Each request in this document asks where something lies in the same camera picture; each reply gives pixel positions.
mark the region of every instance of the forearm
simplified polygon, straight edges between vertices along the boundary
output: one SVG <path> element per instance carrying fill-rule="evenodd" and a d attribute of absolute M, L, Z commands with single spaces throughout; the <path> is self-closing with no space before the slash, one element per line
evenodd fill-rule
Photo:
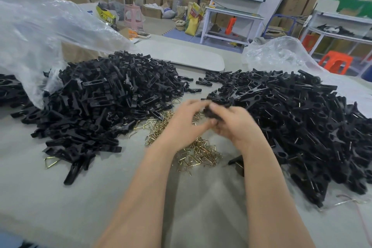
<path fill-rule="evenodd" d="M 97 248 L 160 247 L 165 189 L 173 155 L 160 141 L 146 151 Z"/>
<path fill-rule="evenodd" d="M 314 248 L 266 140 L 243 151 L 249 247 Z"/>

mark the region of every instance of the pile of black clips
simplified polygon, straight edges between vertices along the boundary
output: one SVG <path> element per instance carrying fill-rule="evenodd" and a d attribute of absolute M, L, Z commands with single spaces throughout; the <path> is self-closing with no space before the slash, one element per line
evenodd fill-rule
<path fill-rule="evenodd" d="M 205 80 L 223 84 L 207 99 L 247 109 L 311 203 L 323 206 L 331 179 L 364 194 L 372 183 L 372 119 L 337 96 L 337 86 L 298 72 L 207 73 Z M 216 117 L 209 109 L 205 114 Z M 244 168 L 241 156 L 234 163 Z"/>
<path fill-rule="evenodd" d="M 88 170 L 99 151 L 121 152 L 116 137 L 126 135 L 138 121 L 149 117 L 161 120 L 160 112 L 171 109 L 172 100 L 185 92 L 201 91 L 189 88 L 184 80 L 193 79 L 179 76 L 169 62 L 128 52 L 68 63 L 59 77 L 64 86 L 53 94 L 44 92 L 43 110 L 33 106 L 23 90 L 7 89 L 15 82 L 22 87 L 14 76 L 2 77 L 5 81 L 0 82 L 0 90 L 5 97 L 0 96 L 0 102 L 13 96 L 7 103 L 24 105 L 12 117 L 37 124 L 31 136 L 51 138 L 44 152 L 71 163 L 65 185 L 71 185 L 81 169 Z"/>

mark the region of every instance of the pile of gold metal wires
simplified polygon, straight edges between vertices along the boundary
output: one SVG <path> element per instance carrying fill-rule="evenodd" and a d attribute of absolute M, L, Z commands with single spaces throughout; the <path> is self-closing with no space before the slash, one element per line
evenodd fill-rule
<path fill-rule="evenodd" d="M 168 125 L 170 119 L 173 117 L 172 111 L 162 112 L 164 117 L 163 121 L 160 120 L 147 120 L 150 126 L 150 134 L 146 137 L 145 145 L 151 145 L 156 138 L 160 136 L 165 127 Z M 198 122 L 200 117 L 203 116 L 202 113 L 198 112 L 193 117 L 193 124 Z M 176 155 L 178 162 L 177 170 L 179 172 L 188 172 L 193 166 L 203 165 L 203 166 L 216 166 L 219 160 L 222 158 L 221 154 L 216 151 L 215 145 L 209 145 L 208 140 L 198 137 L 193 143 L 188 147 L 181 150 Z"/>

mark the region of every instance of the person's left hand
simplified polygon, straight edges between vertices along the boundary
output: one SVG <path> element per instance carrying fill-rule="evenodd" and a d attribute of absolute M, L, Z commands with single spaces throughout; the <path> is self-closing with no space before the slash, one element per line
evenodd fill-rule
<path fill-rule="evenodd" d="M 194 114 L 210 103 L 209 100 L 187 100 L 182 103 L 157 141 L 169 147 L 173 153 L 191 144 L 198 136 L 217 124 L 216 119 L 208 119 L 197 126 L 192 123 Z"/>

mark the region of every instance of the hand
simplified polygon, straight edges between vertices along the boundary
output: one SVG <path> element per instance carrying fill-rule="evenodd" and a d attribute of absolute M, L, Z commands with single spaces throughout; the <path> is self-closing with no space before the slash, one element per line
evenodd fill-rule
<path fill-rule="evenodd" d="M 215 103 L 209 108 L 223 119 L 213 128 L 214 132 L 230 139 L 240 151 L 259 141 L 267 143 L 260 127 L 244 108 L 225 108 Z"/>
<path fill-rule="evenodd" d="M 173 154 L 190 145 L 198 136 L 217 124 L 216 119 L 208 119 L 197 126 L 192 124 L 194 114 L 210 103 L 209 100 L 187 100 L 182 103 L 157 141 L 169 146 Z"/>

